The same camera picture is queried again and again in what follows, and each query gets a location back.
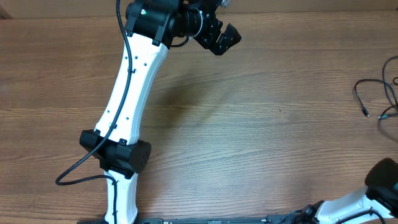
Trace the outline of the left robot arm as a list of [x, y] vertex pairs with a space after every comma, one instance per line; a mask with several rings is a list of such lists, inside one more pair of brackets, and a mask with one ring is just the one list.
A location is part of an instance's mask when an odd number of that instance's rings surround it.
[[80, 145], [99, 160], [107, 182], [108, 209], [101, 223], [134, 223], [138, 217], [136, 186], [149, 160], [151, 145], [139, 138], [142, 113], [154, 78], [174, 38], [194, 39], [215, 55], [241, 40], [232, 25], [216, 17], [228, 0], [133, 1], [122, 26], [123, 60], [106, 109]]

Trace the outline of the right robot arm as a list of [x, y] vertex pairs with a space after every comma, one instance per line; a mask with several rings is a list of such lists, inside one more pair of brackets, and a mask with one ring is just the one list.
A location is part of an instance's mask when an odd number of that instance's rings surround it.
[[385, 158], [369, 171], [363, 187], [336, 200], [307, 206], [294, 222], [385, 223], [391, 218], [397, 218], [397, 162]]

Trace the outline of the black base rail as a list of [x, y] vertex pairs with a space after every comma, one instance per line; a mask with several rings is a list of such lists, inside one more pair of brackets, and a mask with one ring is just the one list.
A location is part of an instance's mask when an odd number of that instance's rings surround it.
[[188, 218], [188, 219], [162, 219], [162, 218], [137, 218], [133, 224], [294, 224], [294, 223], [320, 223], [315, 217], [304, 218], [300, 214], [267, 215], [262, 218]]

